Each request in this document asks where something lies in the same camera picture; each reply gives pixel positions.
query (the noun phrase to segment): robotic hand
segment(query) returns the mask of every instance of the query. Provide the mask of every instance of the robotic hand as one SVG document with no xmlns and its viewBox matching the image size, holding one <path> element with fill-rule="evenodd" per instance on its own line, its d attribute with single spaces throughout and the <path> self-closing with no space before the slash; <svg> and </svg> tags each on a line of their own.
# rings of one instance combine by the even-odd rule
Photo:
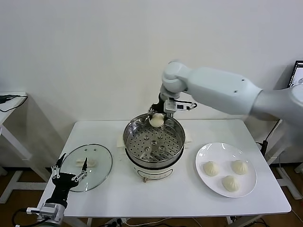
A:
<svg viewBox="0 0 303 227">
<path fill-rule="evenodd" d="M 14 226 L 26 227 L 17 225 L 14 218 L 18 212 L 26 212 L 27 214 L 37 214 L 37 223 L 29 226 L 41 226 L 41 227 L 58 227 L 63 222 L 64 210 L 67 208 L 67 197 L 71 188 L 76 187 L 79 183 L 87 176 L 87 158 L 83 164 L 82 170 L 78 175 L 60 173 L 60 168 L 64 159 L 63 154 L 61 158 L 58 159 L 55 166 L 52 166 L 52 182 L 55 185 L 52 196 L 45 201 L 41 208 L 20 209 L 17 211 L 12 222 Z"/>
<path fill-rule="evenodd" d="M 261 119 L 274 116 L 296 128 L 303 127 L 303 84 L 265 91 L 238 74 L 210 68 L 193 70 L 173 61 L 163 72 L 159 103 L 149 112 L 173 114 L 179 109 L 175 101 L 180 92 L 228 114 Z"/>
</svg>

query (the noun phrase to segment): white desk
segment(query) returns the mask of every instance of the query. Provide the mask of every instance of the white desk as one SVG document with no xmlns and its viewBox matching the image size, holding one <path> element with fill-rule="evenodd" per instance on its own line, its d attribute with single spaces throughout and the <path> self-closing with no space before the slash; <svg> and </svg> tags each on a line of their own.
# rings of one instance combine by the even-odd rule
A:
<svg viewBox="0 0 303 227">
<path fill-rule="evenodd" d="M 0 92 L 0 96 L 2 95 L 19 95 L 26 96 L 25 92 Z M 17 97 L 11 99 L 5 103 L 0 104 L 1 110 L 8 110 L 10 108 L 16 107 L 23 102 L 24 97 Z M 32 160 L 32 154 L 14 137 L 12 133 L 3 125 L 5 120 L 10 116 L 10 114 L 15 109 L 12 109 L 8 112 L 0 112 L 0 133 L 16 148 L 15 154 L 18 155 L 23 161 L 27 163 L 29 167 L 31 167 L 42 179 L 45 181 L 50 177 L 49 172 L 43 166 L 37 166 L 35 162 Z M 0 173 L 5 175 L 7 172 L 0 167 Z M 9 198 L 11 192 L 14 189 L 17 190 L 43 190 L 45 188 L 46 183 L 21 183 L 18 182 L 19 177 L 21 176 L 22 171 L 16 171 L 13 175 L 11 181 L 6 187 L 5 191 L 0 197 L 0 203 L 6 203 Z"/>
<path fill-rule="evenodd" d="M 170 177 L 147 183 L 134 173 L 123 149 L 116 147 L 117 138 L 127 123 L 75 123 L 62 153 L 68 154 L 83 144 L 102 144 L 113 156 L 113 167 L 108 178 L 95 189 L 69 193 L 65 216 L 210 217 L 290 212 L 286 197 L 243 121 L 180 121 L 190 132 L 193 142 L 184 151 Z M 251 194 L 238 199 L 223 197 L 209 189 L 199 178 L 194 168 L 196 153 L 204 144 L 216 141 L 239 148 L 253 163 L 258 181 Z M 39 207 L 51 196 L 53 189 L 54 185 L 49 180 Z"/>
</svg>

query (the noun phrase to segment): wooden floor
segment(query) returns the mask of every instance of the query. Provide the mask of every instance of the wooden floor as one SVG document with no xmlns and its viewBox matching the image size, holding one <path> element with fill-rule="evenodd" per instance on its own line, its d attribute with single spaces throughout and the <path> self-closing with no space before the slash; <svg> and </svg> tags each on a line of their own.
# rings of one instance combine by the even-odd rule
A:
<svg viewBox="0 0 303 227">
<path fill-rule="evenodd" d="M 303 175 L 296 174 L 294 168 L 291 166 L 285 167 L 285 170 L 291 177 L 293 183 L 296 185 L 297 189 L 303 194 Z M 276 178 L 279 178 L 278 173 L 275 168 L 272 171 Z M 2 193 L 9 183 L 14 172 L 9 171 L 7 176 L 0 176 L 0 193 Z M 33 171 L 25 171 L 21 176 L 21 182 L 43 182 L 43 180 L 37 176 Z M 293 210 L 303 219 L 303 202 L 296 201 L 291 196 L 290 192 L 286 187 L 283 187 L 283 192 L 285 193 L 288 201 L 290 202 Z M 11 217 L 13 213 L 20 208 L 26 207 L 36 207 L 39 199 L 42 195 L 42 191 L 13 191 L 9 200 L 6 204 L 0 204 L 0 226 L 12 227 Z M 198 222 L 203 227 L 224 227 L 227 226 L 226 218 L 196 218 Z M 263 219 L 270 227 L 303 227 L 303 223 L 295 216 L 293 212 L 287 214 L 278 215 L 267 215 Z M 21 225 L 29 225 L 35 222 L 34 215 L 20 214 L 17 216 L 16 220 Z M 106 223 L 109 219 L 107 218 L 94 218 L 92 222 L 92 227 L 97 227 Z M 128 220 L 128 224 L 137 225 L 142 223 L 147 223 L 151 221 L 157 221 L 160 219 L 154 218 L 132 218 Z M 192 218 L 172 218 L 165 220 L 164 223 L 171 226 L 186 226 L 186 227 L 199 227 L 199 225 Z M 262 224 L 254 224 L 253 227 L 264 227 Z"/>
</svg>

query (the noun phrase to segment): power strip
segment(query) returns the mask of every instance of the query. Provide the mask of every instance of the power strip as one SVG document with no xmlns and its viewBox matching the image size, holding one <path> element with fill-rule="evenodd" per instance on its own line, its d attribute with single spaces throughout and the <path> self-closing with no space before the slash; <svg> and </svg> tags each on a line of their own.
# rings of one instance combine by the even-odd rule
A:
<svg viewBox="0 0 303 227">
<path fill-rule="evenodd" d="M 118 219 L 121 219 L 121 220 L 122 220 L 122 223 L 125 223 L 125 222 L 127 222 L 127 220 L 128 220 L 129 218 L 112 218 L 112 219 L 110 219 L 107 223 L 105 223 L 105 225 L 110 225 L 110 224 L 112 224 L 113 222 L 116 222 L 116 223 L 117 223 L 117 220 L 118 220 Z"/>
</svg>

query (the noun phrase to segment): stainless steel steamer basket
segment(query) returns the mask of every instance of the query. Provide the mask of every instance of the stainless steel steamer basket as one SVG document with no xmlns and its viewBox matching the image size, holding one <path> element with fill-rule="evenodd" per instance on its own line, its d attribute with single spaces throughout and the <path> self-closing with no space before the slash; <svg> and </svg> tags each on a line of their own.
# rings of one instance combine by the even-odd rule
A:
<svg viewBox="0 0 303 227">
<path fill-rule="evenodd" d="M 159 128 L 149 123 L 149 115 L 132 119 L 123 133 L 125 151 L 130 160 L 145 169 L 164 169 L 179 160 L 185 133 L 181 124 L 168 118 Z"/>
</svg>

